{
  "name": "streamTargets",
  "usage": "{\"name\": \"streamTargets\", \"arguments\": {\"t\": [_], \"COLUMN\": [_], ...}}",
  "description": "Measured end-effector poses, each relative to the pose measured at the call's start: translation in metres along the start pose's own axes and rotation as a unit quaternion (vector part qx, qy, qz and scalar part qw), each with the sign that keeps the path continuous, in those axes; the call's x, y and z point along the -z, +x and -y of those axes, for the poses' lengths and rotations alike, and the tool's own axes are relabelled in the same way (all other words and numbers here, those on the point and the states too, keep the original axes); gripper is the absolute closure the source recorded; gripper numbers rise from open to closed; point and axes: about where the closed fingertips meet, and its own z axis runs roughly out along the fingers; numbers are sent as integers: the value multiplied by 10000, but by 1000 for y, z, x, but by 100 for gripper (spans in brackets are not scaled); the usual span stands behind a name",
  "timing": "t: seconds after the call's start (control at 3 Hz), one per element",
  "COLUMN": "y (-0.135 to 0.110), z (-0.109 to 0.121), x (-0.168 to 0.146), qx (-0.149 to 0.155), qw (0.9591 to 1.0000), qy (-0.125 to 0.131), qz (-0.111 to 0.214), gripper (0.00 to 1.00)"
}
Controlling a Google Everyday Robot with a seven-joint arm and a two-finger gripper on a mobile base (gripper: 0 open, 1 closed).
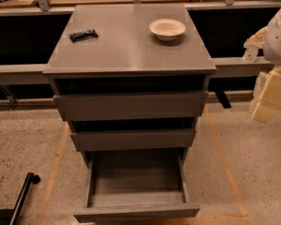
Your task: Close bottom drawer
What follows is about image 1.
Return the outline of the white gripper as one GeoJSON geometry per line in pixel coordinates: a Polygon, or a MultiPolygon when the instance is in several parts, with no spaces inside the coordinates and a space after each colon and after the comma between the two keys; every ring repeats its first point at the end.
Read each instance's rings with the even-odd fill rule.
{"type": "Polygon", "coordinates": [[[251,118],[267,123],[276,115],[276,109],[279,108],[281,108],[281,67],[275,67],[265,76],[265,83],[258,95],[251,118]]]}

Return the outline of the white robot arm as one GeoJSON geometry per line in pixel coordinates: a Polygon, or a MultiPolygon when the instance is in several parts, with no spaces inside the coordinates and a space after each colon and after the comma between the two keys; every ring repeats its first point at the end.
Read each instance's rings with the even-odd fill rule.
{"type": "Polygon", "coordinates": [[[261,72],[256,80],[250,117],[267,123],[281,108],[281,8],[266,26],[262,49],[264,58],[274,68],[261,72]]]}

